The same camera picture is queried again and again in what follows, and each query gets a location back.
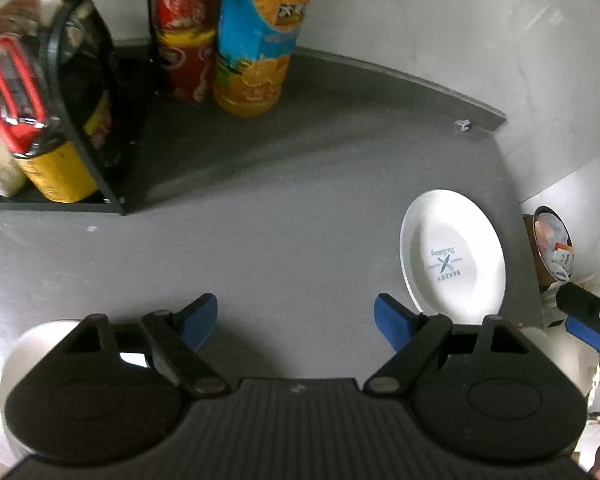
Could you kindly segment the large white flower plate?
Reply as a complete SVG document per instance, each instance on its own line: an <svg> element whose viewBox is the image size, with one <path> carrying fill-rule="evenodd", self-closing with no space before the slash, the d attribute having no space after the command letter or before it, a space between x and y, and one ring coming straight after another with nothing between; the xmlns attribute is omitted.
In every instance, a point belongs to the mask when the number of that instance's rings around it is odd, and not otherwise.
<svg viewBox="0 0 600 480"><path fill-rule="evenodd" d="M12 455L16 460L21 460L31 453L31 449L22 444L10 431L6 422L6 401L12 389L33 370L58 344L75 330L81 321L57 320L34 326L25 332L17 341L10 352L2 371L0 387L0 409L6 440ZM67 347L69 353L93 353L106 350L100 340L98 328L87 328L73 341L74 345ZM137 368L148 368L149 358L140 350L119 351L117 344L116 357L120 362Z"/></svg>

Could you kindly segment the red chip can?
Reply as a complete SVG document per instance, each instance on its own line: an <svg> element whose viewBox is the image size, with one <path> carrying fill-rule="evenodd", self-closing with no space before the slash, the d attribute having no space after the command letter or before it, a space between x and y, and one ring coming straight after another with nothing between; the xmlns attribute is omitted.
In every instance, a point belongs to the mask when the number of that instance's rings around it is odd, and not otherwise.
<svg viewBox="0 0 600 480"><path fill-rule="evenodd" d="M210 93L220 0L150 0L158 57L178 99L200 104Z"/></svg>

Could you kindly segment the orange juice bottle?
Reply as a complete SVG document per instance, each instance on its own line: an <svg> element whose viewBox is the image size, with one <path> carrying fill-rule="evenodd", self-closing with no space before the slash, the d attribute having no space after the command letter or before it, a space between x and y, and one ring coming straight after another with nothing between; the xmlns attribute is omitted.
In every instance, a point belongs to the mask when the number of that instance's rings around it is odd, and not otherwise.
<svg viewBox="0 0 600 480"><path fill-rule="evenodd" d="M213 95L230 114L277 104L311 0L221 0Z"/></svg>

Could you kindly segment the small white bakery plate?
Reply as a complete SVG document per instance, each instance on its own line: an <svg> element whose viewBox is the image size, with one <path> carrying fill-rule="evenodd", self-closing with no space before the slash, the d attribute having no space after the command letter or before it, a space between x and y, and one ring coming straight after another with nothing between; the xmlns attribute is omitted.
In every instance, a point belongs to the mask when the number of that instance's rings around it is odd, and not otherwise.
<svg viewBox="0 0 600 480"><path fill-rule="evenodd" d="M502 244L486 214L465 195L439 188L417 196L403 217L399 252L418 312L479 325L501 309Z"/></svg>

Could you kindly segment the brown pot with trash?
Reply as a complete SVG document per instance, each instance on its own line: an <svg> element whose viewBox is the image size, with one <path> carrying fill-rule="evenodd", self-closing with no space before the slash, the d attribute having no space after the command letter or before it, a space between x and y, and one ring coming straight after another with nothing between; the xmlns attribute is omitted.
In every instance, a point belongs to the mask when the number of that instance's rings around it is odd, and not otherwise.
<svg viewBox="0 0 600 480"><path fill-rule="evenodd" d="M524 215L539 288L571 280L574 247L562 218L549 206L539 206L533 214Z"/></svg>

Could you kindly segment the black metal shelf rack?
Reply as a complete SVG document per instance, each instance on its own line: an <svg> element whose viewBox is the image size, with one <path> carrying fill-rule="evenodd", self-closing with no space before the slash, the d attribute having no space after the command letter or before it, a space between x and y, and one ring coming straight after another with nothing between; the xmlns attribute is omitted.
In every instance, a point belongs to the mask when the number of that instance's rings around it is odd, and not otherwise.
<svg viewBox="0 0 600 480"><path fill-rule="evenodd" d="M0 0L0 210L124 214L124 89L93 0Z"/></svg>

